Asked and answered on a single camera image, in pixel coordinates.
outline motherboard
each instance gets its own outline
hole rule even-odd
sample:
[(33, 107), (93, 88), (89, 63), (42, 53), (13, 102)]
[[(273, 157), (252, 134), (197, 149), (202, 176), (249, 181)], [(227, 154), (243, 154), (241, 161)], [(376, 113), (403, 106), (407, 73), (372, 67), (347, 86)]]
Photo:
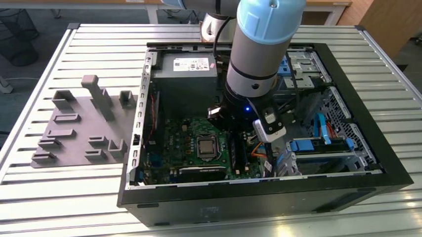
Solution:
[[(239, 134), (245, 145), (249, 135)], [(197, 179), (200, 173), (204, 179), (259, 178), (260, 161), (248, 152), (244, 153), (245, 167), (236, 170), (228, 139), (229, 133), (219, 131), (205, 118), (166, 119), (161, 156), (149, 155), (153, 183), (189, 182), (189, 177)]]

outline aluminum extrusion table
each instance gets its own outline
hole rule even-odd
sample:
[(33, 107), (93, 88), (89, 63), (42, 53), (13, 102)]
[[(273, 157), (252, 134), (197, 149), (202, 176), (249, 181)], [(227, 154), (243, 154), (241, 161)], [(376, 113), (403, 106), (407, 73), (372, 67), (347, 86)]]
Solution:
[(327, 43), (415, 184), (339, 213), (148, 229), (116, 207), (121, 164), (33, 169), (57, 89), (86, 74), (108, 94), (138, 94), (145, 43), (200, 41), (196, 25), (90, 25), (66, 30), (0, 153), (0, 234), (10, 236), (420, 236), (422, 96), (364, 31), (301, 27), (292, 42)]

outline wooden desk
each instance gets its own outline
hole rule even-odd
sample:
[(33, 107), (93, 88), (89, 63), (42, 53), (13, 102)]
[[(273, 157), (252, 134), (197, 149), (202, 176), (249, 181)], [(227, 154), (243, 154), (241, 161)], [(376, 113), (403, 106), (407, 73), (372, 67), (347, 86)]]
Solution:
[[(150, 24), (157, 24), (157, 10), (174, 9), (160, 0), (0, 0), (1, 8), (37, 9), (144, 9)], [(328, 12), (324, 25), (336, 25), (351, 0), (307, 0), (307, 12)]]

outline sticker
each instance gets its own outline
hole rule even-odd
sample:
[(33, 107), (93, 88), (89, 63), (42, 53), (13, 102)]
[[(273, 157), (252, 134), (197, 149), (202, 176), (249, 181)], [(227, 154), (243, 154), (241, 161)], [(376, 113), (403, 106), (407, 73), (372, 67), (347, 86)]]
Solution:
[(209, 71), (208, 58), (176, 58), (172, 65), (174, 72)]
[(265, 169), (271, 172), (272, 171), (272, 165), (269, 164), (269, 162), (265, 160), (264, 161), (264, 167), (265, 167)]

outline blue plastic latch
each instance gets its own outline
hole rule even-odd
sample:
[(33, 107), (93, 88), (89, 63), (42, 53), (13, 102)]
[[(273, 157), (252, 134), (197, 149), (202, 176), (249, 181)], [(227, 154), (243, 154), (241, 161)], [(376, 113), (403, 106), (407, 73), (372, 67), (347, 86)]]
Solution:
[(297, 151), (297, 143), (296, 143), (296, 141), (289, 142), (289, 148), (291, 148), (292, 152)]
[(276, 166), (281, 163), (283, 158), (284, 158), (284, 154), (281, 154), (279, 158), (276, 159)]
[(281, 64), (279, 65), (276, 75), (279, 77), (288, 77), (288, 76), (291, 76), (291, 72), (289, 72), (289, 67), (288, 67), (288, 64), (287, 64), (285, 56), (283, 58)]
[(352, 151), (355, 149), (355, 143), (351, 140), (351, 138), (345, 138), (345, 143), (347, 143), (349, 150)]
[(297, 140), (296, 141), (299, 151), (312, 151), (313, 150), (313, 145), (311, 140)]
[(324, 140), (324, 143), (327, 145), (331, 144), (331, 140), (329, 140), (329, 136), (328, 136), (328, 130), (327, 130), (327, 125), (324, 123), (324, 115), (321, 113), (316, 113), (315, 114), (315, 118), (313, 118), (313, 137), (319, 137), (319, 125), (317, 125), (317, 121), (320, 124), (320, 133), (321, 133), (321, 138)]

